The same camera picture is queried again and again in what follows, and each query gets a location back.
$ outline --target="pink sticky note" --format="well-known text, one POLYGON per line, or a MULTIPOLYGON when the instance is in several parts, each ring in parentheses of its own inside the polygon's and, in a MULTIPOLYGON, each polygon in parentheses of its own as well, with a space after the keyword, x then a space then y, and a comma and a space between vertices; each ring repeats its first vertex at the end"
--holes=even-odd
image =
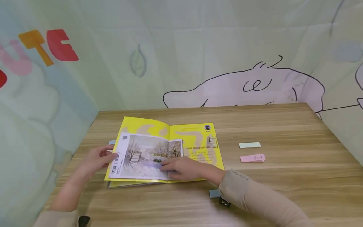
POLYGON ((241 156, 241 162, 264 162, 265 161, 265 154, 255 154, 249 156, 241 156))

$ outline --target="person's left hand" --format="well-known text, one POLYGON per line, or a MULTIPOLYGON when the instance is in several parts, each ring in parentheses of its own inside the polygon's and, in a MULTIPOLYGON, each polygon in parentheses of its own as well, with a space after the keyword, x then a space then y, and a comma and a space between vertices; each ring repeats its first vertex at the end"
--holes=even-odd
POLYGON ((114 145, 106 145, 90 150, 73 175, 82 180, 89 180, 98 170, 108 167, 109 163, 116 158, 117 153, 108 151, 113 148, 114 145))

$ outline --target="snowy landscape painting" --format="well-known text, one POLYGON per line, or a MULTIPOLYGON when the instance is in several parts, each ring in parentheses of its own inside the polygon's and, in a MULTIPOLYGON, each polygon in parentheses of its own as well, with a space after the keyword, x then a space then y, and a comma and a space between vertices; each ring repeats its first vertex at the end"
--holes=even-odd
POLYGON ((161 162, 182 155, 182 141, 171 141, 147 135, 130 135, 122 175, 134 179, 163 179, 161 162))

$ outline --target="hand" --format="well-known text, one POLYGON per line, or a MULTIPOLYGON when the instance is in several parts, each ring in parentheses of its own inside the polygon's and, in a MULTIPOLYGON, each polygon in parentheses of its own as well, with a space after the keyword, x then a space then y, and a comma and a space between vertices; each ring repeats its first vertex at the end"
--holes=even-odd
POLYGON ((194 179, 206 179, 216 186, 222 182, 225 171, 211 164, 197 162, 189 157, 170 158, 162 162, 162 171, 177 171, 168 173, 169 178, 177 181, 191 181, 194 179))
POLYGON ((205 164, 197 162, 189 157, 170 158, 161 163, 161 171, 177 171, 168 173, 169 178, 178 181, 190 181, 200 179, 205 164))
POLYGON ((88 181, 98 170, 108 167, 109 163, 116 158, 117 153, 107 151, 113 148, 114 145, 106 145, 90 150, 73 175, 88 181))

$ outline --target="colorful letters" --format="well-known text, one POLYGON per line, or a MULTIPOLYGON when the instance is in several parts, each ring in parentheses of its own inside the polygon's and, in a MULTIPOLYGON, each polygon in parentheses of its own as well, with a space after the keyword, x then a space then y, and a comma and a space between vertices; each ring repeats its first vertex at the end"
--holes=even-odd
MULTIPOLYGON (((46 66, 53 65, 53 61, 41 46, 45 43, 43 36, 38 30, 28 31, 18 35, 21 42, 27 49, 35 48, 46 66)), ((70 44, 63 44, 62 41, 69 40, 63 29, 49 30, 46 33, 46 41, 53 56, 60 61, 78 61, 79 58, 70 44)), ((10 45, 18 54, 19 59, 14 59, 0 44, 0 61, 14 74, 26 76, 33 69, 32 62, 24 52, 17 40, 10 40, 10 45)), ((0 88, 8 80, 6 74, 0 70, 0 88)))

